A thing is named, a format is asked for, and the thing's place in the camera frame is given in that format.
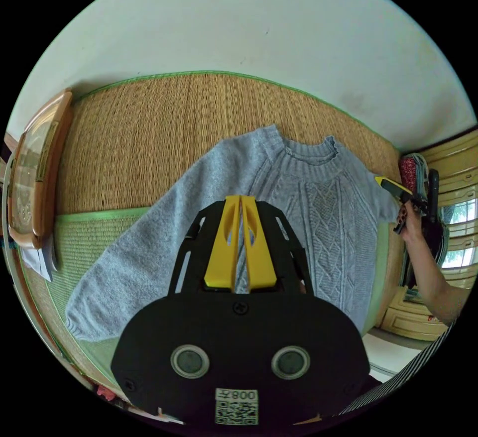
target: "window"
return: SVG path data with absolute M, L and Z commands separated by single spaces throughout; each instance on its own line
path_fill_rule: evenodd
M 445 256 L 442 268 L 461 268 L 478 263 L 478 248 L 449 251 Z
M 477 218 L 478 199 L 468 200 L 467 202 L 455 205 L 450 224 L 464 223 Z

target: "green mat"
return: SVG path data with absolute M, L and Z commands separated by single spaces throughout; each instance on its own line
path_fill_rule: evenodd
M 52 302 L 61 320 L 73 289 L 104 249 L 134 224 L 149 208 L 113 210 L 74 215 L 59 215 L 55 221 L 55 250 L 58 271 L 48 283 Z M 375 279 L 372 298 L 362 335 L 375 323 L 380 306 L 388 258 L 388 224 L 378 227 Z M 111 382 L 116 383 L 110 363 L 118 338 L 101 342 L 77 341 L 93 365 Z

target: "woven straw mat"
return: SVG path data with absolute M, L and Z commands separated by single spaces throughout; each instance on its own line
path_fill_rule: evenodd
M 220 140 L 272 124 L 306 144 L 334 135 L 370 171 L 400 181 L 399 151 L 318 99 L 235 75 L 166 76 L 115 85 L 75 103 L 58 173 L 56 213 L 151 206 Z M 402 259 L 403 243 L 391 226 L 377 322 L 395 293 Z M 74 353 L 77 345 L 61 329 L 44 280 L 33 274 L 27 278 L 40 312 Z

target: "red cloth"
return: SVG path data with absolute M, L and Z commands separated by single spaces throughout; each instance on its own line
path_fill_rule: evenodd
M 411 157 L 403 158 L 398 164 L 402 184 L 406 186 L 412 193 L 417 191 L 417 164 Z
M 99 396 L 103 396 L 108 402 L 116 398 L 116 394 L 114 392 L 103 386 L 98 386 L 96 394 Z

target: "qr code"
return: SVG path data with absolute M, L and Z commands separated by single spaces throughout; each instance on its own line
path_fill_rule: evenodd
M 258 421 L 257 391 L 216 389 L 216 424 L 254 426 Z

